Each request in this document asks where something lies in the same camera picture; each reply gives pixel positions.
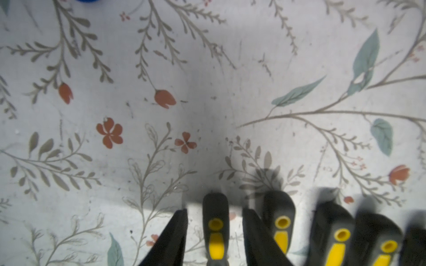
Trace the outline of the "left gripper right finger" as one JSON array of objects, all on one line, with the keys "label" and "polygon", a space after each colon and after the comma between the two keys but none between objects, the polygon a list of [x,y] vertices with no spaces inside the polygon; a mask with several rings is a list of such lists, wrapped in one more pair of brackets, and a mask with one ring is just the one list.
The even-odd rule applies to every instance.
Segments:
[{"label": "left gripper right finger", "polygon": [[243,209],[243,233],[248,266],[292,266],[253,209]]}]

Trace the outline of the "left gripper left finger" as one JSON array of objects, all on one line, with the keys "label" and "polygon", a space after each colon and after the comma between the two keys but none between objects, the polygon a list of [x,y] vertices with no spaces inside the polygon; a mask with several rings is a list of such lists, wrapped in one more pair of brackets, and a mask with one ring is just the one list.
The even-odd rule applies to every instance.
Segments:
[{"label": "left gripper left finger", "polygon": [[174,213],[156,244],[145,256],[140,266],[182,266],[184,261],[187,209]]}]

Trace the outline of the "file tool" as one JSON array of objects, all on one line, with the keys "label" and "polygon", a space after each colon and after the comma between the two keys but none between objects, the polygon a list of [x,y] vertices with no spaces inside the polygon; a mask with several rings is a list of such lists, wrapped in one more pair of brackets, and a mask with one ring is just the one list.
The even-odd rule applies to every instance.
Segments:
[{"label": "file tool", "polygon": [[355,219],[344,207],[332,201],[318,205],[305,265],[344,265],[354,228]]},{"label": "file tool", "polygon": [[229,203],[224,194],[215,192],[203,198],[203,233],[207,265],[228,266],[230,219]]},{"label": "file tool", "polygon": [[270,235],[284,254],[287,254],[294,230],[296,207],[284,191],[265,193],[262,220]]},{"label": "file tool", "polygon": [[359,213],[346,264],[389,266],[402,240],[402,230],[388,217],[377,213]]}]

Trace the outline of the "blue marker pen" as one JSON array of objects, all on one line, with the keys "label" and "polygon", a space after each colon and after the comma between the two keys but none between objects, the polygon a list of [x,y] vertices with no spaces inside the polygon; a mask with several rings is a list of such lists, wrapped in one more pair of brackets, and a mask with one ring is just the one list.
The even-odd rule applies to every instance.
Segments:
[{"label": "blue marker pen", "polygon": [[83,3],[93,3],[96,2],[98,0],[77,0],[78,2],[83,2]]}]

